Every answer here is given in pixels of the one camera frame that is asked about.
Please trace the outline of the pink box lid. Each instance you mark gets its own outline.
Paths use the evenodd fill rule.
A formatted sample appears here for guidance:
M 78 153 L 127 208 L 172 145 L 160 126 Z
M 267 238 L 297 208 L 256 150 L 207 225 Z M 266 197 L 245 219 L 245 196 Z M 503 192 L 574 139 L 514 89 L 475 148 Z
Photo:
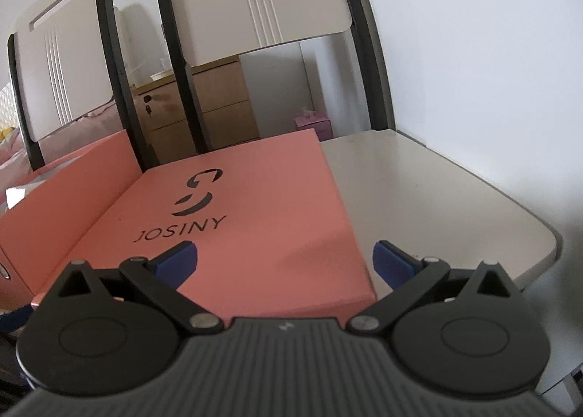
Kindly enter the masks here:
M 70 166 L 106 209 L 66 260 L 94 268 L 153 258 L 190 241 L 197 267 L 180 286 L 224 320 L 335 317 L 376 299 L 333 175 L 311 132 L 242 144 L 142 170 L 124 133 Z

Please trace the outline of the open pink storage box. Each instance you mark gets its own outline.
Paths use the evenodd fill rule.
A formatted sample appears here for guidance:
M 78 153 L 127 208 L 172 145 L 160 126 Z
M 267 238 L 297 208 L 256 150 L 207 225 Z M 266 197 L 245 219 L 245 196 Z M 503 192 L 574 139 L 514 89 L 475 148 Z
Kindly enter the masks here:
M 139 179 L 124 131 L 52 162 L 60 170 L 1 216 L 1 307 L 15 310 L 41 293 L 72 248 Z

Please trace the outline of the pink tissue box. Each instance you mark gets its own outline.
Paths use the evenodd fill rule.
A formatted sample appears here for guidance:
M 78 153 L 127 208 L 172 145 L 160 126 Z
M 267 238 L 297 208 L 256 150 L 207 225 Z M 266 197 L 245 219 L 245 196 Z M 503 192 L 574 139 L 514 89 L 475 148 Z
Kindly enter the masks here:
M 323 113 L 305 110 L 300 116 L 294 118 L 297 130 L 313 129 L 320 141 L 328 141 L 334 138 L 330 119 Z

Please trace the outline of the bed with pink bedding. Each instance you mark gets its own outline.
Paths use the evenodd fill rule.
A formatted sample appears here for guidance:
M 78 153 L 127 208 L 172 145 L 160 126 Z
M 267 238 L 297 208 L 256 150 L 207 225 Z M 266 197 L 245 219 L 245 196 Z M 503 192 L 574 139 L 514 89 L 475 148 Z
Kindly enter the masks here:
M 110 102 L 43 139 L 39 145 L 48 164 L 121 130 L 118 109 L 115 102 Z M 19 184 L 31 173 L 20 129 L 15 127 L 1 135 L 1 189 Z

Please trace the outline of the left white chair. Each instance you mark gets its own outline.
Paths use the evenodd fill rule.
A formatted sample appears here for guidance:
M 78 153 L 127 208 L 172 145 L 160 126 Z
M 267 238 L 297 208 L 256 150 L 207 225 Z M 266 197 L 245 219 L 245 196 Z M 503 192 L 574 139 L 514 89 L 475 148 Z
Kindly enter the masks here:
M 140 168 L 158 164 L 130 92 L 113 0 L 38 0 L 17 20 L 7 51 L 32 169 L 46 164 L 43 139 L 109 102 Z

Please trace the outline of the white chair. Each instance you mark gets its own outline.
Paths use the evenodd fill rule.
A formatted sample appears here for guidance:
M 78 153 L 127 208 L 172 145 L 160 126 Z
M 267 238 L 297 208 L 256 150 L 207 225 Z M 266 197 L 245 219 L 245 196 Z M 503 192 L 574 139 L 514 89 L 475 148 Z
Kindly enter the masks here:
M 363 0 L 157 0 L 164 37 L 195 148 L 211 140 L 192 69 L 290 42 L 351 31 L 372 129 L 394 127 L 383 89 L 372 18 Z
M 130 92 L 113 0 L 38 0 L 17 20 L 7 51 L 32 169 L 46 164 L 43 139 L 109 102 L 140 168 L 158 164 Z

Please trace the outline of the right white chair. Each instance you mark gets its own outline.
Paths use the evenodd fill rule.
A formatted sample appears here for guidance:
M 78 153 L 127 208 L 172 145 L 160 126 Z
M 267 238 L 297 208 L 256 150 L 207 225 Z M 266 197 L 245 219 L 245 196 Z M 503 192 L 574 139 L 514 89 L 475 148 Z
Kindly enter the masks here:
M 372 129 L 394 127 L 383 89 L 372 18 L 363 0 L 157 0 L 164 37 L 195 148 L 211 140 L 192 69 L 290 42 L 351 31 Z

